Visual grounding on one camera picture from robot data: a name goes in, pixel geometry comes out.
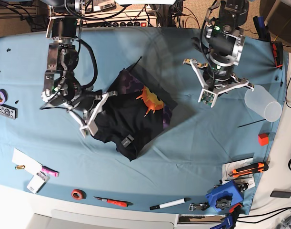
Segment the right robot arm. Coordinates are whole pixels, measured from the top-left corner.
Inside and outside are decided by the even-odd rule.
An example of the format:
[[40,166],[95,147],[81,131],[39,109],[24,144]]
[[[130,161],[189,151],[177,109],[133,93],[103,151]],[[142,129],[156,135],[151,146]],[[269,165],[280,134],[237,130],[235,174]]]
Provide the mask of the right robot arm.
[[[92,48],[81,39],[83,22],[88,3],[84,0],[48,0],[50,21],[46,36],[53,40],[49,44],[47,69],[41,98],[41,110],[62,109],[80,125],[83,136],[95,136],[99,128],[95,119],[103,111],[107,99],[117,96],[116,91],[93,91],[98,67]],[[85,85],[78,82],[74,69],[79,62],[80,47],[90,54],[93,78]]]

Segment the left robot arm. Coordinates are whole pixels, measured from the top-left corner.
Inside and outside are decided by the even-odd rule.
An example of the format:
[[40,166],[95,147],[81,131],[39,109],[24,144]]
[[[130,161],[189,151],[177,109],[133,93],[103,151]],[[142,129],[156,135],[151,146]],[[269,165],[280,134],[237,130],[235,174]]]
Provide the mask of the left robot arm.
[[200,35],[192,38],[206,62],[184,59],[183,64],[192,67],[200,82],[199,102],[214,107],[222,94],[243,87],[254,89],[248,79],[239,78],[234,72],[245,43],[241,26],[247,20],[248,10],[247,0],[216,0],[207,10]]

